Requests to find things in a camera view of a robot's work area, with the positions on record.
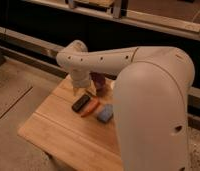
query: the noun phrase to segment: blue object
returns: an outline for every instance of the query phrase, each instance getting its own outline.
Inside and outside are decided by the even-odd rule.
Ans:
[[[106,104],[103,110],[98,114],[97,119],[100,122],[107,123],[113,117],[113,106]]]

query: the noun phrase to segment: metal rack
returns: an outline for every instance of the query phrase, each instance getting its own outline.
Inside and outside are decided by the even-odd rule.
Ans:
[[[200,41],[198,23],[127,10],[125,16],[121,16],[123,0],[115,0],[105,11],[80,6],[76,0],[24,1]]]

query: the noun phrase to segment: shelf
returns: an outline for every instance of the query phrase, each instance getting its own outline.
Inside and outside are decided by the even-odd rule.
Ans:
[[[114,18],[109,8],[106,12],[81,6],[70,8],[65,0],[24,1],[200,41],[200,24],[198,23],[131,10],[126,11],[126,16]]]

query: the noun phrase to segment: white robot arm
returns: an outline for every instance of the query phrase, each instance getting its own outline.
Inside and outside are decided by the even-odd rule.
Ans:
[[[189,56],[174,47],[87,52],[74,41],[57,55],[74,87],[89,73],[117,75],[113,108],[126,171],[188,171],[187,95],[194,80]]]

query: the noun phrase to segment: wooden cutting board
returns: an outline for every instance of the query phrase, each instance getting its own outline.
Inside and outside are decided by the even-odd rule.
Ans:
[[[77,170],[122,171],[114,120],[102,124],[96,119],[102,105],[112,102],[110,85],[100,98],[102,105],[82,118],[71,106],[84,89],[73,91],[70,81],[67,77],[61,82],[20,128],[19,135]]]

